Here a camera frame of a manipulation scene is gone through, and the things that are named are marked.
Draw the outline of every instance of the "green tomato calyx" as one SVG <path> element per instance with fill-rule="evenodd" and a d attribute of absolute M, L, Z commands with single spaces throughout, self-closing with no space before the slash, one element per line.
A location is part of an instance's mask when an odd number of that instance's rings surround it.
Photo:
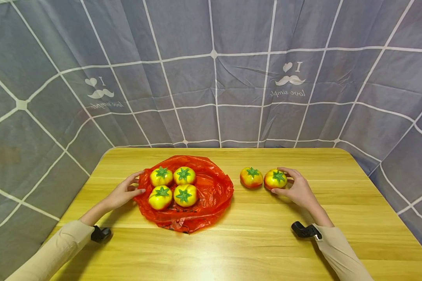
<path fill-rule="evenodd" d="M 186 168 L 186 169 L 181 168 L 181 171 L 177 173 L 177 175 L 180 175 L 178 180 L 182 180 L 182 179 L 187 180 L 187 177 L 191 175 L 191 173 L 188 171 L 189 171 L 189 168 Z"/>
<path fill-rule="evenodd" d="M 156 177 L 165 178 L 167 175 L 167 168 L 159 167 L 158 170 L 156 170 Z"/>
<path fill-rule="evenodd" d="M 180 192 L 180 194 L 179 195 L 176 195 L 175 197 L 176 198 L 179 198 L 180 199 L 180 202 L 188 202 L 188 197 L 191 197 L 192 196 L 192 194 L 190 194 L 190 193 L 188 193 L 187 192 L 187 190 L 185 189 L 185 190 L 181 190 L 181 189 L 179 189 L 178 190 L 179 192 Z"/>
<path fill-rule="evenodd" d="M 283 172 L 277 171 L 277 172 L 274 172 L 274 175 L 272 177 L 274 180 L 277 180 L 278 183 L 281 183 L 281 181 L 285 181 L 283 175 L 284 175 Z"/>
<path fill-rule="evenodd" d="M 259 175 L 258 170 L 253 169 L 252 167 L 250 167 L 250 169 L 247 169 L 246 171 L 249 174 L 249 176 L 252 176 L 252 178 L 254 178 L 256 175 Z"/>
<path fill-rule="evenodd" d="M 161 189 L 155 190 L 156 195 L 155 196 L 163 196 L 163 197 L 169 197 L 169 189 L 164 189 L 164 187 L 161 187 Z"/>

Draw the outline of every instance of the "tomato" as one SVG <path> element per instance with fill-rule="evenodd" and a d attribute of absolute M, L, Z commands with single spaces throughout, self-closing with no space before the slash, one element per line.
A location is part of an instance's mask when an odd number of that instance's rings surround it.
<path fill-rule="evenodd" d="M 277 169 L 271 169 L 264 176 L 264 186 L 267 189 L 284 189 L 287 182 L 286 175 Z"/>
<path fill-rule="evenodd" d="M 165 185 L 157 186 L 152 190 L 148 198 L 148 203 L 155 210 L 164 210 L 172 202 L 172 190 Z"/>
<path fill-rule="evenodd" d="M 173 199 L 182 207 L 190 207 L 197 201 L 197 188 L 192 184 L 181 184 L 173 192 Z"/>
<path fill-rule="evenodd" d="M 172 182 L 172 179 L 172 172 L 161 166 L 150 174 L 150 182 L 155 187 L 160 185 L 169 185 Z"/>
<path fill-rule="evenodd" d="M 192 184 L 195 181 L 195 172 L 188 167 L 180 167 L 173 174 L 173 180 L 176 184 Z"/>
<path fill-rule="evenodd" d="M 255 189 L 262 186 L 263 175 L 257 169 L 246 167 L 242 169 L 240 173 L 240 180 L 243 186 L 247 187 L 248 189 Z"/>

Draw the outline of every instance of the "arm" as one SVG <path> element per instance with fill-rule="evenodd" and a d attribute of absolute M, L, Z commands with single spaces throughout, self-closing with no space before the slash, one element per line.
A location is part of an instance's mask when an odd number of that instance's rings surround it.
<path fill-rule="evenodd" d="M 373 280 L 347 242 L 344 234 L 333 225 L 327 212 L 318 203 L 308 181 L 294 169 L 282 167 L 278 169 L 285 172 L 288 177 L 292 177 L 294 184 L 291 189 L 272 189 L 272 192 L 287 196 L 310 213 L 316 222 L 314 226 L 322 234 L 322 239 L 317 241 L 317 245 L 339 279 L 342 281 Z"/>
<path fill-rule="evenodd" d="M 130 175 L 79 220 L 69 222 L 60 228 L 33 257 L 10 275 L 6 281 L 50 280 L 64 263 L 73 258 L 89 242 L 94 230 L 93 225 L 102 216 L 122 206 L 134 196 L 145 192 L 145 189 L 136 189 L 131 185 L 139 182 L 136 177 L 141 174 L 143 171 Z"/>

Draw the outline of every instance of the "fabric backdrop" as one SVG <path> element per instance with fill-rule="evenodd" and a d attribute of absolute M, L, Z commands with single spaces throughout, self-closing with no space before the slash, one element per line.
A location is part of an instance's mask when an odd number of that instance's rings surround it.
<path fill-rule="evenodd" d="M 0 0 L 0 280 L 117 146 L 342 148 L 422 244 L 422 0 Z"/>

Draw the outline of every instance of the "red plastic bag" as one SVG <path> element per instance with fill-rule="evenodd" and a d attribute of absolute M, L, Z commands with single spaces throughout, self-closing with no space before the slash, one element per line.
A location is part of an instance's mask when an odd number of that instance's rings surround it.
<path fill-rule="evenodd" d="M 163 166 L 170 171 L 187 166 L 196 173 L 197 202 L 191 207 L 181 207 L 172 200 L 169 208 L 157 211 L 150 207 L 148 198 L 154 187 L 150 183 L 150 174 L 154 169 Z M 169 188 L 172 192 L 176 184 Z M 186 155 L 172 156 L 167 160 L 145 169 L 139 178 L 139 189 L 146 192 L 134 198 L 139 204 L 141 214 L 161 228 L 168 228 L 184 233 L 192 233 L 200 228 L 213 224 L 225 212 L 233 196 L 233 183 L 230 177 L 206 157 Z"/>

